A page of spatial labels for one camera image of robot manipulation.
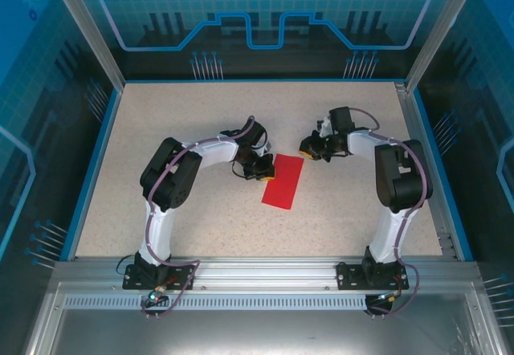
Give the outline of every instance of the blue frame edge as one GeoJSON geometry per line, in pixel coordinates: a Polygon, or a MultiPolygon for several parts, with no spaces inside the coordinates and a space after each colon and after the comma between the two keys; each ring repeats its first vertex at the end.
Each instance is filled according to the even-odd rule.
{"type": "Polygon", "coordinates": [[[89,204],[91,203],[95,189],[96,179],[98,178],[98,173],[100,172],[100,167],[104,160],[105,150],[111,135],[112,126],[114,125],[114,119],[116,118],[118,107],[120,106],[120,99],[121,94],[114,89],[105,112],[104,121],[100,127],[100,132],[98,133],[98,138],[96,139],[91,160],[89,160],[88,171],[86,172],[79,199],[75,211],[73,212],[73,217],[71,218],[70,228],[59,258],[60,261],[68,261],[72,256],[75,256],[80,235],[82,234],[82,228],[86,220],[86,214],[88,213],[89,204]]]}
{"type": "Polygon", "coordinates": [[[458,242],[454,243],[458,243],[460,245],[464,256],[464,260],[473,261],[473,254],[471,253],[471,248],[469,247],[469,242],[467,241],[467,236],[464,230],[462,219],[460,218],[459,211],[457,210],[455,198],[453,197],[453,193],[451,192],[450,182],[448,181],[447,172],[444,169],[443,165],[443,159],[441,158],[439,150],[437,149],[435,137],[432,133],[432,128],[430,126],[430,122],[428,121],[428,115],[426,114],[425,106],[422,102],[422,98],[418,88],[415,88],[414,90],[414,98],[415,103],[418,106],[423,127],[426,131],[426,137],[428,138],[430,148],[432,149],[432,154],[434,155],[435,166],[437,167],[439,176],[441,177],[441,183],[443,184],[443,191],[447,198],[448,207],[450,208],[451,218],[453,219],[453,223],[455,225],[455,232],[457,234],[458,242]]]}
{"type": "Polygon", "coordinates": [[[222,84],[225,82],[405,82],[405,78],[384,78],[375,80],[347,80],[344,78],[291,78],[280,80],[127,80],[127,84],[222,84]]]}

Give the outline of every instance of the vent slot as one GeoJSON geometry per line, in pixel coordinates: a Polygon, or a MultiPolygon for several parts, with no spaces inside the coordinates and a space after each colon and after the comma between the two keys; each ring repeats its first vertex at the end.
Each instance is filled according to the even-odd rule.
{"type": "MultiPolygon", "coordinates": [[[[152,310],[169,307],[175,295],[152,310]]],[[[66,309],[138,310],[146,296],[142,295],[72,295],[64,303],[66,309]]],[[[186,295],[177,310],[248,310],[248,311],[329,311],[363,310],[364,295],[186,295]]]]}

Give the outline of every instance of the metal frame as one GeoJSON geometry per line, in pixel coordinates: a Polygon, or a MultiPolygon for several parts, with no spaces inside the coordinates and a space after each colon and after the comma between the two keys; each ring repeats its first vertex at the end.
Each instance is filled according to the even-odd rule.
{"type": "MultiPolygon", "coordinates": [[[[423,127],[421,113],[414,97],[414,90],[465,1],[447,1],[443,12],[410,70],[406,86],[397,84],[398,97],[406,118],[407,128],[413,137],[419,138],[425,145],[430,142],[423,127]]],[[[123,76],[101,37],[92,16],[84,5],[84,1],[64,0],[64,2],[84,33],[100,64],[108,73],[113,85],[121,92],[125,83],[123,76]]],[[[459,243],[459,233],[451,209],[448,206],[448,198],[443,190],[441,177],[438,175],[434,155],[433,153],[427,154],[429,169],[434,178],[435,191],[430,206],[437,210],[434,212],[434,222],[438,226],[437,232],[439,236],[448,236],[449,233],[455,244],[450,243],[448,247],[445,244],[443,253],[447,253],[447,255],[423,258],[405,257],[405,261],[416,265],[420,271],[420,293],[459,293],[465,295],[471,326],[475,328],[479,347],[483,353],[507,354],[508,351],[496,323],[477,264],[456,261],[453,257],[453,247],[455,247],[455,254],[460,259],[466,258],[466,252],[463,250],[462,244],[459,243]]],[[[356,257],[205,258],[202,259],[202,266],[197,272],[194,288],[187,292],[187,295],[199,297],[226,295],[234,298],[249,295],[308,295],[312,299],[321,299],[327,295],[359,296],[363,295],[364,292],[337,291],[335,266],[341,261],[359,263],[360,260],[361,258],[356,257]]],[[[47,294],[27,348],[27,354],[51,352],[63,310],[67,308],[66,301],[69,296],[126,297],[127,295],[143,296],[146,293],[124,291],[120,288],[121,278],[114,271],[117,262],[118,259],[91,259],[87,261],[79,259],[75,262],[57,263],[55,265],[47,294]]],[[[408,271],[408,275],[411,279],[414,278],[414,273],[411,270],[408,271]]]]}
{"type": "Polygon", "coordinates": [[[88,41],[88,44],[93,50],[93,53],[98,59],[101,67],[110,79],[112,86],[119,93],[122,93],[125,85],[125,79],[116,64],[116,61],[112,57],[111,51],[109,50],[107,43],[105,43],[93,17],[89,13],[84,0],[63,1],[80,31],[82,31],[82,35],[88,41]]]}
{"type": "Polygon", "coordinates": [[[414,61],[409,75],[407,76],[406,86],[409,93],[412,93],[418,86],[419,81],[423,74],[425,74],[426,69],[434,58],[439,46],[443,43],[451,26],[453,26],[465,2],[466,0],[447,0],[447,3],[443,7],[439,18],[435,22],[432,31],[428,35],[425,44],[423,44],[419,52],[418,58],[414,61]]]}
{"type": "Polygon", "coordinates": [[[61,260],[71,260],[75,257],[80,235],[82,234],[82,229],[86,221],[86,215],[88,214],[89,206],[91,205],[93,190],[95,189],[98,174],[100,174],[100,167],[104,160],[105,150],[107,149],[108,140],[111,136],[114,120],[116,119],[116,113],[120,106],[120,100],[121,93],[116,90],[113,91],[108,107],[105,111],[104,120],[100,127],[95,148],[93,149],[93,153],[89,161],[88,171],[86,172],[86,177],[84,178],[84,183],[80,190],[77,205],[73,212],[66,240],[64,241],[64,246],[60,254],[61,260]]]}
{"type": "Polygon", "coordinates": [[[456,223],[459,225],[459,229],[462,228],[459,214],[451,211],[449,203],[453,202],[453,198],[449,197],[452,194],[444,190],[441,177],[444,172],[438,169],[435,161],[437,149],[433,150],[428,147],[428,145],[432,145],[432,142],[430,142],[429,133],[423,126],[422,116],[414,94],[406,90],[405,84],[396,83],[395,85],[410,136],[427,145],[425,148],[426,163],[434,184],[434,193],[429,200],[429,204],[443,255],[455,257],[459,260],[470,260],[472,257],[467,240],[462,237],[462,232],[458,233],[457,231],[456,223]]]}
{"type": "MultiPolygon", "coordinates": [[[[191,258],[177,259],[177,261],[182,260],[188,261],[191,258]]],[[[188,292],[188,295],[205,296],[206,298],[221,295],[235,299],[254,295],[308,295],[310,300],[319,300],[326,296],[364,295],[364,292],[337,291],[335,266],[341,261],[359,263],[360,260],[356,257],[206,258],[202,259],[193,290],[188,292]]],[[[421,294],[458,293],[466,296],[470,325],[475,327],[479,346],[483,353],[508,353],[488,302],[476,263],[449,261],[443,257],[406,257],[405,260],[414,264],[420,271],[421,287],[419,292],[421,294]]],[[[63,310],[73,309],[66,304],[68,296],[89,296],[94,299],[104,296],[123,298],[127,295],[142,297],[146,294],[146,292],[121,289],[122,278],[114,271],[117,262],[118,259],[87,261],[78,259],[75,262],[55,265],[26,354],[36,355],[51,352],[63,310]]],[[[408,275],[414,278],[411,270],[408,271],[408,275]]],[[[134,309],[129,305],[122,308],[100,308],[134,309]]],[[[81,309],[89,309],[89,307],[82,306],[81,309]]],[[[91,306],[90,309],[98,309],[98,307],[91,306]]],[[[208,307],[196,307],[195,309],[208,309],[208,307]]],[[[326,308],[325,305],[325,308],[320,309],[341,310],[345,308],[338,308],[336,305],[333,308],[326,308]]]]}

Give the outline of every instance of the yellow tag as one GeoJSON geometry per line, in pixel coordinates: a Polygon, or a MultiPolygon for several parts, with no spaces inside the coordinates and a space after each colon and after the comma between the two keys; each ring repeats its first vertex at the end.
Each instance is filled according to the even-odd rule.
{"type": "Polygon", "coordinates": [[[306,158],[308,158],[309,160],[313,160],[314,158],[309,154],[309,153],[306,153],[306,152],[302,152],[300,150],[300,154],[306,158]]]}

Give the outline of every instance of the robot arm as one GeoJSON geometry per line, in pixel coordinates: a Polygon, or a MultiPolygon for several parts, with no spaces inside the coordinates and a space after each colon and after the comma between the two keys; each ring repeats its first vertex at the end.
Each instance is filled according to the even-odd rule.
{"type": "MultiPolygon", "coordinates": [[[[243,130],[249,125],[250,121],[245,124],[243,130]]],[[[243,167],[243,174],[247,180],[254,178],[268,181],[275,177],[273,155],[268,153],[270,145],[267,142],[265,128],[255,122],[244,137],[235,140],[228,139],[228,137],[232,137],[238,132],[239,130],[221,132],[218,135],[218,141],[197,145],[189,150],[178,161],[176,168],[173,167],[165,180],[158,186],[152,199],[156,206],[155,214],[150,223],[149,243],[160,260],[166,261],[171,256],[169,246],[175,212],[189,197],[200,169],[220,162],[233,161],[238,162],[243,167]]],[[[147,200],[150,190],[166,166],[178,153],[192,144],[181,143],[173,138],[166,138],[161,143],[140,179],[143,196],[147,200]]],[[[147,220],[149,216],[150,206],[147,201],[147,220]]],[[[154,272],[152,266],[158,267],[160,265],[149,253],[144,239],[136,255],[136,264],[145,268],[148,273],[154,272]]]]}
{"type": "MultiPolygon", "coordinates": [[[[427,180],[427,195],[432,195],[432,185],[419,141],[403,142],[420,160],[427,180]]],[[[373,272],[382,264],[397,261],[394,254],[396,238],[402,220],[407,217],[398,244],[398,255],[412,218],[417,211],[412,208],[422,196],[422,178],[411,156],[397,141],[375,135],[367,128],[356,128],[352,122],[350,108],[336,108],[329,116],[318,122],[317,131],[305,138],[300,145],[300,153],[313,160],[331,161],[334,155],[346,157],[357,155],[374,163],[376,173],[377,196],[383,205],[377,233],[369,247],[366,248],[362,267],[366,278],[371,280],[373,272]]]]}

